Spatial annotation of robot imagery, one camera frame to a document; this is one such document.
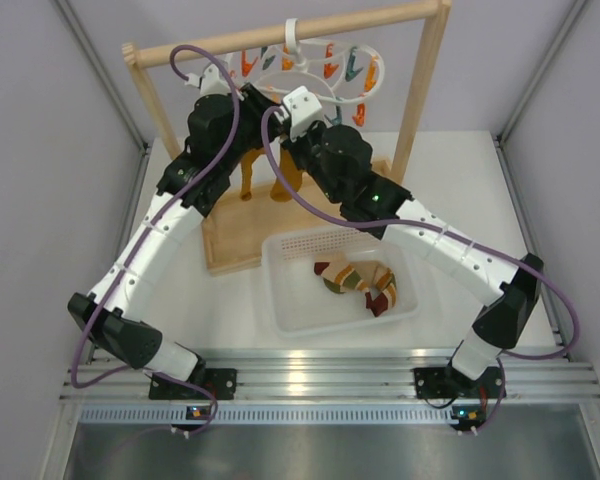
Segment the white clip hanger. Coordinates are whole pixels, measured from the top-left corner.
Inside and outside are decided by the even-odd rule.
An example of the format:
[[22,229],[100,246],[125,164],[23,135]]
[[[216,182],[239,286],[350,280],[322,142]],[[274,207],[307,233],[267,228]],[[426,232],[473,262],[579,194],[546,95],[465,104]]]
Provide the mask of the white clip hanger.
[[280,44],[230,52],[223,56],[233,80],[251,83],[271,100],[298,86],[314,93],[331,125],[367,124],[369,101],[379,93],[386,74],[383,57],[366,44],[328,38],[302,40],[298,20],[285,22]]

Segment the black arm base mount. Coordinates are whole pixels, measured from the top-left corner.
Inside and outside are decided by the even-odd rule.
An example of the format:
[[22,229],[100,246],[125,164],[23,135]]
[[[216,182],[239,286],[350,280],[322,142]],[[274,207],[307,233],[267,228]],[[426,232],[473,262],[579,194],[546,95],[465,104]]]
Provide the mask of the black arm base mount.
[[[237,370],[231,368],[208,368],[200,387],[217,400],[233,400],[237,387]],[[205,400],[206,396],[188,387],[151,376],[148,398],[150,400]]]

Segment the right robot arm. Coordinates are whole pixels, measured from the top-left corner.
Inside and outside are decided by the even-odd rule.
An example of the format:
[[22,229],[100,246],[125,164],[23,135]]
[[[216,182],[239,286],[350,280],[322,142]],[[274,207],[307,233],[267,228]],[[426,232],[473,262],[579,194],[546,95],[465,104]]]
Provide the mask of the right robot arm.
[[543,261],[531,253],[510,258],[465,237],[409,190],[376,173],[371,167],[371,145],[351,127],[314,122],[298,137],[284,133],[281,138],[281,151],[338,206],[339,214],[319,210],[291,189],[304,209],[419,257],[481,302],[445,369],[453,393],[472,395],[482,386],[485,371],[502,353],[516,347],[539,299]]

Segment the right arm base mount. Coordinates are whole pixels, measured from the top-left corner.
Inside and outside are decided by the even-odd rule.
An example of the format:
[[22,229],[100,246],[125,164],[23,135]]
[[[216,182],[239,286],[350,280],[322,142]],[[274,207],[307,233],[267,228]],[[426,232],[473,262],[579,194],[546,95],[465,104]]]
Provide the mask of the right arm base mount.
[[428,402],[497,400],[506,396],[502,370],[496,366],[488,367],[476,380],[469,379],[450,365],[415,368],[413,378],[416,397]]

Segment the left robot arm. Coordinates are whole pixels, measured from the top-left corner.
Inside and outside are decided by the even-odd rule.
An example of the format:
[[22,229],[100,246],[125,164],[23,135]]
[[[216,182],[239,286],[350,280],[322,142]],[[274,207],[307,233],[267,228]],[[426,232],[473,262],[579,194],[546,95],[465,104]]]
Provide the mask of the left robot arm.
[[171,377],[185,397],[205,388],[204,360],[143,320],[154,288],[186,237],[230,188],[240,161],[261,148],[261,117],[273,101],[253,85],[200,97],[183,151],[164,170],[144,219],[109,272],[68,311],[83,334],[133,369]]

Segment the mustard yellow sock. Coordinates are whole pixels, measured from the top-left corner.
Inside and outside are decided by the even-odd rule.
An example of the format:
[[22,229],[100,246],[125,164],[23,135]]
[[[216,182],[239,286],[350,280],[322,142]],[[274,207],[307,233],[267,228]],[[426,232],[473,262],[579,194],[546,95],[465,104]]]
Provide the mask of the mustard yellow sock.
[[248,151],[240,161],[241,189],[240,199],[249,201],[252,198],[252,176],[254,163],[264,154],[264,149],[253,149]]
[[270,190],[270,198],[278,203],[289,202],[292,195],[289,190],[298,192],[303,184],[303,173],[294,164],[290,152],[280,147],[279,168],[283,179],[289,188],[286,188],[280,179],[276,179]]

